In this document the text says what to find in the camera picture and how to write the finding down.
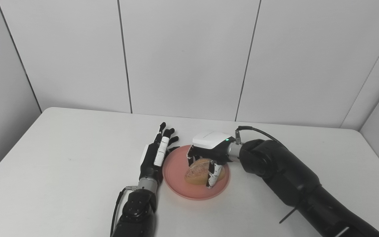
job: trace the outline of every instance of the bread roll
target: bread roll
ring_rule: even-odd
[[[209,178],[210,159],[202,158],[196,160],[185,174],[185,181],[195,185],[206,185]],[[224,178],[224,169],[220,171],[217,181]]]

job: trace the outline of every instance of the pink plate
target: pink plate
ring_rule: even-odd
[[[219,195],[226,188],[229,182],[230,172],[229,166],[223,166],[225,176],[222,180],[217,181],[212,189],[208,189],[205,185],[194,185],[187,183],[184,179],[188,170],[187,152],[190,148],[185,145],[171,152],[163,166],[164,181],[176,194],[191,200],[206,200]]]

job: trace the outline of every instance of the table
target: table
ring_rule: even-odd
[[[265,130],[379,230],[379,159],[357,131],[49,108],[0,163],[0,237],[108,237],[117,194],[137,184],[141,152],[163,121],[176,128],[178,145],[203,130]],[[230,171],[225,191],[207,201],[181,198],[163,183],[156,236],[320,236],[298,212],[279,224],[291,208],[239,163]]]

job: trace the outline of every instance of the black cable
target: black cable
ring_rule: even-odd
[[[113,228],[115,226],[115,219],[116,219],[116,212],[118,210],[119,203],[121,202],[122,196],[124,195],[124,192],[125,192],[126,189],[127,188],[124,188],[121,192],[119,192],[118,198],[116,199],[115,209],[113,210],[113,216],[112,216],[112,224],[111,224],[111,234],[110,234],[110,236],[112,236],[112,234],[113,234]]]
[[[277,142],[278,144],[282,145],[283,147],[285,147],[283,145],[283,143],[281,143],[279,140],[277,140],[276,138],[274,138],[272,135],[258,129],[258,128],[254,128],[254,127],[251,127],[251,126],[238,126],[238,128],[236,129],[236,131],[241,131],[241,130],[253,130],[253,131],[256,131],[256,132],[259,132],[261,133],[262,135],[270,138],[271,140]]]

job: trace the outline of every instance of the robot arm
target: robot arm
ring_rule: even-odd
[[[174,129],[166,129],[163,132],[165,127],[166,123],[162,123],[155,141],[147,147],[140,167],[138,186],[128,186],[120,192],[113,214],[111,237],[152,237],[154,234],[156,191],[163,180],[163,161],[168,153],[176,148],[167,150],[167,147],[179,139],[170,138]],[[117,208],[126,189],[132,189],[133,192],[128,195],[128,200],[122,208],[122,215],[115,224]]]
[[[240,130],[255,130],[271,139],[257,139],[243,144],[240,142]],[[215,134],[211,135],[206,135],[204,139],[214,140]],[[375,228],[338,202],[322,187],[311,169],[267,133],[249,126],[239,126],[236,138],[228,136],[216,141],[217,145],[213,148],[199,146],[206,143],[196,141],[194,154],[216,160],[218,164],[239,161],[246,172],[262,177],[283,203],[293,207],[281,222],[298,210],[323,237],[379,237]]]

